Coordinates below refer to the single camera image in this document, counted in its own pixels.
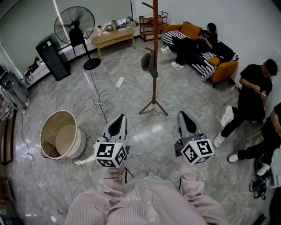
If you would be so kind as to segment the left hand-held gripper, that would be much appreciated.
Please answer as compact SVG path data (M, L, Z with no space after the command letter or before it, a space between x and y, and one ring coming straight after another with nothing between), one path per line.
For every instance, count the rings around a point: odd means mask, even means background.
M120 168L127 160L130 147L127 145L127 117L114 117L104 127L102 136L95 142L94 158L102 167Z

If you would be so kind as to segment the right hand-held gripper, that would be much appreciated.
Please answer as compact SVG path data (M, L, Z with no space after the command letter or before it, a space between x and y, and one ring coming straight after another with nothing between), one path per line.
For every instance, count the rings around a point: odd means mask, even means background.
M192 137L179 139L175 144L176 157L184 156L191 165L205 163L214 155L213 145L206 134L200 133L200 126L197 120L180 111L177 115L177 125L180 134L189 133L197 134Z

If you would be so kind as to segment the grey cap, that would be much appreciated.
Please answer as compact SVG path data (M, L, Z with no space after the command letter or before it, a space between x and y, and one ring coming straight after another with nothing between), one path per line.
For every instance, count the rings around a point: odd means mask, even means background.
M158 72L154 67L154 51L143 55L141 59L141 67L143 71L150 73L153 79L158 78Z

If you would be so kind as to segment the brown wooden coat rack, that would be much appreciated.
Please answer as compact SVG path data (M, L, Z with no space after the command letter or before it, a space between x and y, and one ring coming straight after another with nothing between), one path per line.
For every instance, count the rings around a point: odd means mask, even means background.
M142 2L143 5L153 9L153 19L154 19L154 39L153 39L153 50L151 50L150 48L145 47L145 49L149 50L149 51L153 51L154 52L154 69L157 70L157 64L158 64L158 30L159 28L163 28L165 26L167 26L168 24L164 24L162 26L159 26L158 24L158 0L153 0L153 5L149 5L145 2ZM152 99L151 101L139 112L139 115L141 115L151 104L156 104L164 113L164 115L168 116L167 112L163 109L163 107L157 102L156 100L156 82L157 82L157 78L153 77L153 93L152 93Z

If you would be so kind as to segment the person's right forearm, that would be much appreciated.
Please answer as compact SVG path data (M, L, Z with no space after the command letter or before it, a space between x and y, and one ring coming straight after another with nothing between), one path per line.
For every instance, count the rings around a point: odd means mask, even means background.
M204 183L198 174L198 166L184 160L180 169L182 193L187 198L194 198L204 192Z

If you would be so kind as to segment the person's left forearm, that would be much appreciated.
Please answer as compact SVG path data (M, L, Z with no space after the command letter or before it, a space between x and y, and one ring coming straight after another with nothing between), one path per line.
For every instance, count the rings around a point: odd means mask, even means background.
M125 166L119 168L104 167L99 179L99 190L110 197L120 197L123 195L123 176Z

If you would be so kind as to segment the beige round bin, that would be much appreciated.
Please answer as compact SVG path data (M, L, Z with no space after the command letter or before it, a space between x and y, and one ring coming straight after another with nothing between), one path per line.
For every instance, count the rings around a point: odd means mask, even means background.
M48 158L58 159L60 156L55 146L55 139L59 130L68 124L77 126L73 114L65 110L53 113L45 121L40 134L40 144L43 153Z

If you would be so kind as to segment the person's pink striped shirt torso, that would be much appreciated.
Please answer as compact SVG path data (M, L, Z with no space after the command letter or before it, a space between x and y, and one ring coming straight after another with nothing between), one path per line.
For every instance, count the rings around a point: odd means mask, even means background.
M222 207L204 194L187 198L158 177L136 180L110 197L88 190L71 204L65 225L230 225Z

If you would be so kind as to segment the light wooden coffee table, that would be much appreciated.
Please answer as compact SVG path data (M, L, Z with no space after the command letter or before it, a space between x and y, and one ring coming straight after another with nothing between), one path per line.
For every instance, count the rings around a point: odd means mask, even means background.
M122 28L96 36L91 40L91 43L96 45L99 58L102 59L100 49L118 42L132 40L133 47L136 48L133 36L134 33L135 30L133 28Z

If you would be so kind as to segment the black tower appliance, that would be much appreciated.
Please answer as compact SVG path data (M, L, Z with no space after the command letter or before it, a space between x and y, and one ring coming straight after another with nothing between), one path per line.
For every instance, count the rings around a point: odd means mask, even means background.
M41 40L36 50L55 80L60 81L70 75L70 64L54 33Z

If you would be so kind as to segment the large orange cushion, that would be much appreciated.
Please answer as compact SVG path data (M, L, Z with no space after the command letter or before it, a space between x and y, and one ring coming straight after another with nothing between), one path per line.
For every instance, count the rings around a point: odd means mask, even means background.
M185 36L187 36L193 40L196 40L198 38L201 30L202 30L202 27L195 26L188 22L183 22L180 32L182 34L184 34Z

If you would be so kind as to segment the grey bag on ledge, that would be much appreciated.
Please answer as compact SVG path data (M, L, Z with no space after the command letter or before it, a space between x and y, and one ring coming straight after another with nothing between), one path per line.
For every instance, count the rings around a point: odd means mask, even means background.
M106 32L111 32L111 31L115 31L118 29L118 23L117 20L112 20L110 23L108 23L105 26L105 31Z

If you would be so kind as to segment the brown wooden shelf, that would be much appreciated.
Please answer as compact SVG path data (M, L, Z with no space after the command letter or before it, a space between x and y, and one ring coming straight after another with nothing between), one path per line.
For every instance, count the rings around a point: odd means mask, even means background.
M163 28L168 25L168 12L161 11L158 15L157 37L163 36ZM154 16L150 13L145 16L139 16L140 38L146 42L154 39Z

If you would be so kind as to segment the black standing fan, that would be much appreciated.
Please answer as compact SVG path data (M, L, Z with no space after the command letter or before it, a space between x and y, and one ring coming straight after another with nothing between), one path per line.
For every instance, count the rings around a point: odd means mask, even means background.
M88 60L83 65L84 70L91 71L97 68L101 60L91 58L86 46L86 40L92 35L95 28L95 18L85 7L70 7L61 12L54 24L54 33L63 43L75 48L82 45Z

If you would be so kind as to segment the dark wooden furniture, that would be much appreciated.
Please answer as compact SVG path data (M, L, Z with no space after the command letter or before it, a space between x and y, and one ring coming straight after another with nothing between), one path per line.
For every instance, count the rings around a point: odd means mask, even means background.
M14 159L14 127L17 110L11 119L0 121L0 164L6 166Z

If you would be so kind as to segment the black flat object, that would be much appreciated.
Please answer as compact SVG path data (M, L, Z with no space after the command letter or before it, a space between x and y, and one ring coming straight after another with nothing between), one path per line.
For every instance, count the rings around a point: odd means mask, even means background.
M264 214L261 214L253 223L253 225L262 225L263 222L265 222L266 217Z

